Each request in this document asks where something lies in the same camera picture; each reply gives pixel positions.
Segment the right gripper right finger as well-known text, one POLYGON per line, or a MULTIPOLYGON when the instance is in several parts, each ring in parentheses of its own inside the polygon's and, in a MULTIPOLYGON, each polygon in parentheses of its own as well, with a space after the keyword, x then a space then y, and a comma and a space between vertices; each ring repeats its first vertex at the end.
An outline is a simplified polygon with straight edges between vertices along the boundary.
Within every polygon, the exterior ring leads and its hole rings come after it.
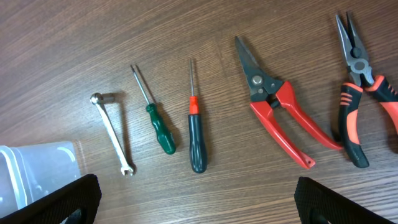
POLYGON ((294 200, 302 224, 391 223, 309 177, 298 178, 294 200))

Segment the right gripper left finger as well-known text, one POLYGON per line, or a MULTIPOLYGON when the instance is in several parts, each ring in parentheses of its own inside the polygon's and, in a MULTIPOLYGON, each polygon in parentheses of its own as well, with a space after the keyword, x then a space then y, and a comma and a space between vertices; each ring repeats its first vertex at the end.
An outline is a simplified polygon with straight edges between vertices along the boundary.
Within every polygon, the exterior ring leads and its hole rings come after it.
POLYGON ((102 197, 98 178, 86 174, 38 201, 1 218, 1 223, 92 224, 102 197))

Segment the clear plastic container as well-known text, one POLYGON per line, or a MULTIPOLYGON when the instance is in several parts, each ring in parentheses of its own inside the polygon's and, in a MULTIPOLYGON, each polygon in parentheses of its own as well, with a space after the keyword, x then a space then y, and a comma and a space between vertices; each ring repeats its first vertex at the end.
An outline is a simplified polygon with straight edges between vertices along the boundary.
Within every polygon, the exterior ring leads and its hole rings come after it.
POLYGON ((79 179, 76 152, 71 141, 1 146, 1 217, 79 179))

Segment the small silver wrench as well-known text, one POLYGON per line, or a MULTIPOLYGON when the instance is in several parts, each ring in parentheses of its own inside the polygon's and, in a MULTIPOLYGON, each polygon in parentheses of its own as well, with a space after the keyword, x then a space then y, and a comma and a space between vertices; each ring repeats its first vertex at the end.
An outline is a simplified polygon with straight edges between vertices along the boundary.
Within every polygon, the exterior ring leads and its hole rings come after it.
POLYGON ((133 176, 135 169, 128 163, 126 159, 125 153, 122 150, 119 139, 114 131, 113 125, 105 108, 105 104, 114 103, 114 96, 111 93, 94 93, 91 95, 90 101, 94 106, 96 106, 101 116, 101 119, 103 120, 105 129, 109 135, 109 138, 114 146, 114 150, 120 161, 122 175, 133 176))

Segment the green handled screwdriver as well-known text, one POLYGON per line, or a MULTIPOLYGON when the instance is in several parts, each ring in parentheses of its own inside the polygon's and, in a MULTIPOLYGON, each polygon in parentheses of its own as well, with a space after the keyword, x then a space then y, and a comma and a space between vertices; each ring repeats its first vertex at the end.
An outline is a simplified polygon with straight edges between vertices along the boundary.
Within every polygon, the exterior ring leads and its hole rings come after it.
POLYGON ((155 103, 151 103, 149 101, 149 98, 146 95, 144 87, 143 87, 133 65, 131 65, 131 70, 132 70, 134 78, 136 79, 136 82, 139 85, 139 88, 145 98, 145 101, 147 103, 146 111, 148 112, 148 114, 150 116, 151 124, 155 129, 157 141, 166 154, 172 155, 176 151, 174 137, 172 136, 172 133, 169 131, 168 127, 166 126, 163 118, 159 114, 155 103))

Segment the orange black needle-nose pliers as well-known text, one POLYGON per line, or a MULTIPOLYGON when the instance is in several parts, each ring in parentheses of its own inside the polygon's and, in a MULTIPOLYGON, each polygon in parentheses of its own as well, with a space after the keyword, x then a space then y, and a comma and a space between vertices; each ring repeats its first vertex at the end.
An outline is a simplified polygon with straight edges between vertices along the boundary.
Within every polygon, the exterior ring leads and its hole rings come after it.
POLYGON ((346 15, 347 24, 343 24, 336 15, 338 39, 344 65, 349 73, 349 82, 341 86, 338 113, 338 129, 343 147, 358 168, 369 167, 357 130, 359 103, 364 91, 372 94, 397 126, 397 90, 388 82, 384 75, 373 75, 369 55, 361 40, 350 14, 346 15))

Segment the black red screwdriver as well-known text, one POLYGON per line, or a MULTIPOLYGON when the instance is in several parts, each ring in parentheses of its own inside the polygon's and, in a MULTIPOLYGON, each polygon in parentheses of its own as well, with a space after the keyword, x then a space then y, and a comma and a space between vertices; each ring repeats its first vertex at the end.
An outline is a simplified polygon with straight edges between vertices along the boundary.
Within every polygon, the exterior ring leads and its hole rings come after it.
POLYGON ((189 60, 190 64, 190 107, 188 115, 188 125, 190 134, 190 162, 192 170, 201 174, 207 169, 208 156, 205 146, 205 140, 203 135, 201 115, 198 105, 198 97, 195 95, 194 83, 193 83, 193 63, 192 59, 189 60))

